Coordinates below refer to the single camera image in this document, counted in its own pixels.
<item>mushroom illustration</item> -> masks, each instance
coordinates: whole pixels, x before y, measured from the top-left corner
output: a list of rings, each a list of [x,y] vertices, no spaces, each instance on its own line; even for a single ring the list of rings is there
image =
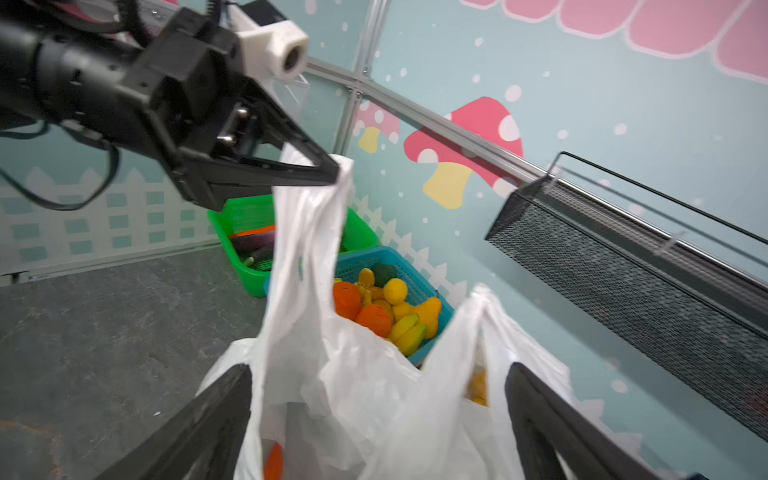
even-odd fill
[[[446,117],[458,126],[522,157],[523,146],[518,125],[507,108],[495,99],[479,98]],[[438,164],[423,190],[435,202],[450,210],[463,204],[464,188],[472,172],[480,175],[502,198],[508,197],[521,183],[501,168],[426,128],[408,136],[403,148],[411,161]]]
[[[366,99],[360,102],[355,120],[353,135],[362,137],[357,143],[369,154],[379,149],[379,134],[384,134],[390,142],[396,144],[400,139],[400,119],[386,108]]]

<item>gray countertop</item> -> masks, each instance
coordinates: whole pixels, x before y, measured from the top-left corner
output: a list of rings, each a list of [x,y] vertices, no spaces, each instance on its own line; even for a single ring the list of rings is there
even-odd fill
[[[265,308],[218,247],[0,288],[0,476],[95,477]]]

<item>green plastic basket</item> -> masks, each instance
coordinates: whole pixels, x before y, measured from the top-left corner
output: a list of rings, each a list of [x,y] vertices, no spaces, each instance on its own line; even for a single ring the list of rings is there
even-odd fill
[[[275,209],[272,195],[227,200],[221,213],[208,212],[208,220],[216,229],[224,251],[227,252],[227,258],[230,259],[245,290],[253,296],[265,296],[264,280],[270,275],[272,260],[259,262],[252,267],[243,265],[243,258],[237,256],[230,235],[273,225]],[[376,233],[351,208],[348,209],[339,253],[359,252],[378,245],[379,238]]]

